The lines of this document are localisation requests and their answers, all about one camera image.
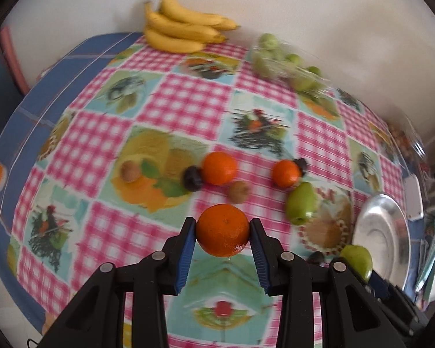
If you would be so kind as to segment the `brown kiwi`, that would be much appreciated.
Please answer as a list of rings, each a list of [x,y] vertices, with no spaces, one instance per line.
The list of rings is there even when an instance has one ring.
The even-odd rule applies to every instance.
[[[126,160],[122,163],[120,167],[120,177],[124,183],[132,183],[139,179],[141,176],[139,164],[132,161]]]
[[[243,204],[250,195],[251,185],[245,181],[234,181],[228,187],[227,196],[232,204]]]

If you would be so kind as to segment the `clear tray of green fruits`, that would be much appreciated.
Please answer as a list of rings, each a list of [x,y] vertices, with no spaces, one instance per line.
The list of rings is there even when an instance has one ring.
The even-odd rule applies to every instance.
[[[263,79],[286,82],[295,93],[314,94],[330,87],[318,67],[305,67],[302,56],[274,34],[258,37],[251,50],[251,67]]]

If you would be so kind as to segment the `clear box of brown fruits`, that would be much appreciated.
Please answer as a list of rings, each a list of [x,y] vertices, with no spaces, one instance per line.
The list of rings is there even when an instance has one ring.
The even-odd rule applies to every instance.
[[[427,159],[424,144],[409,117],[401,111],[386,120],[398,153],[408,164]]]

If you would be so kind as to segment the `pink checkered fruit tablecloth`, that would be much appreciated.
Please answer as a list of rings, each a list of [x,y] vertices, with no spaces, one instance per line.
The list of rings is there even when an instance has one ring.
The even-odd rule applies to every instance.
[[[202,169],[217,151],[236,159],[234,179],[188,191],[185,169]],[[274,185],[274,164],[298,158],[306,175],[287,189]],[[126,160],[139,164],[135,182],[120,177]],[[238,180],[251,195],[232,204],[227,191]],[[301,182],[315,187],[317,212],[292,225],[285,202]],[[298,255],[332,258],[379,192],[402,204],[402,172],[386,124],[354,97],[331,86],[295,93],[263,79],[241,46],[183,55],[139,38],[65,108],[44,141],[14,211],[7,260],[43,307],[38,329],[47,331],[97,266],[137,262],[210,206],[232,204],[260,218]]]

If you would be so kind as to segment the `yellow banana bunch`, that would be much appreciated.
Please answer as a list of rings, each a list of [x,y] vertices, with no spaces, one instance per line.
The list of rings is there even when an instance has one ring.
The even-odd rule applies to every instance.
[[[155,10],[150,1],[144,4],[146,43],[166,53],[189,54],[209,44],[227,40],[225,32],[240,28],[234,20],[216,13],[189,10],[178,0],[160,0]]]

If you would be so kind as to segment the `white plastic box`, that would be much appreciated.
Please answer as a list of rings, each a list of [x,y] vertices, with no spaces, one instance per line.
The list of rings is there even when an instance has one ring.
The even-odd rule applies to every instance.
[[[404,178],[403,184],[407,218],[411,222],[420,220],[424,217],[424,205],[418,177],[415,174],[410,174]]]

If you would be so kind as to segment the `dark plum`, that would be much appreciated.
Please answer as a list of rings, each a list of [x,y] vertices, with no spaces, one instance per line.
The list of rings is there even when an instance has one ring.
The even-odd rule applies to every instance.
[[[306,175],[306,172],[308,171],[307,161],[304,158],[298,158],[298,159],[294,159],[293,162],[300,170],[301,176],[304,177]]]
[[[315,251],[307,259],[306,262],[315,266],[322,266],[325,263],[325,256],[320,251]]]
[[[183,173],[182,181],[184,187],[188,191],[200,191],[204,185],[204,180],[202,179],[202,169],[198,166],[189,166]]]

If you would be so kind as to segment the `green mango front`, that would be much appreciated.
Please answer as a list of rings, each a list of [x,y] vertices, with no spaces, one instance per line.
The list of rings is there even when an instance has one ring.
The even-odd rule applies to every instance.
[[[373,271],[372,256],[361,245],[346,245],[339,255],[344,258],[361,279],[368,283]]]

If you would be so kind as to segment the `smartphone on stand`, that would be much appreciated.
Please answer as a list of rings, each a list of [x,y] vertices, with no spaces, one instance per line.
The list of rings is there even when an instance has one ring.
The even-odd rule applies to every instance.
[[[419,293],[426,284],[433,266],[435,265],[435,232],[427,229],[424,237],[412,240],[413,244],[419,244],[419,261],[416,282],[414,286],[415,293]]]

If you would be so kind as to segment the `green mango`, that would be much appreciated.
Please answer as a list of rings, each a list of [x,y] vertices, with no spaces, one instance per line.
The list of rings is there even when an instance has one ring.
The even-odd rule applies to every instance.
[[[285,216],[292,225],[305,225],[316,214],[318,199],[310,182],[301,182],[287,195]]]
[[[368,283],[373,271],[372,256],[361,245],[346,245],[339,255],[344,258],[361,279]]]

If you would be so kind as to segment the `dark plum front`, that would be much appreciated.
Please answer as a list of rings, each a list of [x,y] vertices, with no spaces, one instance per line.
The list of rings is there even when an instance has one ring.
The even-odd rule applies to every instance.
[[[325,256],[320,251],[315,251],[307,259],[306,262],[315,266],[322,266],[325,263]]]

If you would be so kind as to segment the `orange mandarin with stem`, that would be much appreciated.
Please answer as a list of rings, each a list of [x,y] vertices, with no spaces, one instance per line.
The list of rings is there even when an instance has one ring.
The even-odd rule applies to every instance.
[[[250,236],[248,218],[232,204],[216,204],[200,215],[195,228],[202,249],[215,257],[233,257],[247,245]]]

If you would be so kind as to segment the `large steel bowl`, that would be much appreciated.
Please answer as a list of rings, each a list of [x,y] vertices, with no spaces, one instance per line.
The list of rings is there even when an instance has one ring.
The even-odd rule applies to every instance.
[[[378,193],[367,199],[356,220],[352,244],[369,251],[372,268],[380,277],[405,288],[411,258],[409,227],[391,196]]]

